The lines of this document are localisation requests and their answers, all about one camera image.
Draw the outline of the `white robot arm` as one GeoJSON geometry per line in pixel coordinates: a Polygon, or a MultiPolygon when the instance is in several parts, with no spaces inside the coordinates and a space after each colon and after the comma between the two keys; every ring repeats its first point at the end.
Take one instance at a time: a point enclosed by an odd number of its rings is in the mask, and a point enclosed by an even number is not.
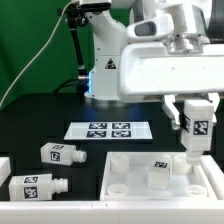
{"type": "Polygon", "coordinates": [[[177,101],[224,97],[224,0],[80,0],[92,26],[96,101],[159,101],[175,129],[177,101]]]}

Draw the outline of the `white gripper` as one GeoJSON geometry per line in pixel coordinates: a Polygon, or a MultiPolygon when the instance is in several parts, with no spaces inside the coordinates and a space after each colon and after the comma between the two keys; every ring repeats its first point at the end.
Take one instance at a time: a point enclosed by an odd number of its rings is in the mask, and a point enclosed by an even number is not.
{"type": "Polygon", "coordinates": [[[205,45],[199,54],[169,54],[161,42],[130,44],[121,55],[117,88],[125,103],[162,98],[173,130],[182,128],[175,96],[182,100],[209,93],[208,115],[215,126],[219,94],[224,95],[224,44],[205,45]]]}

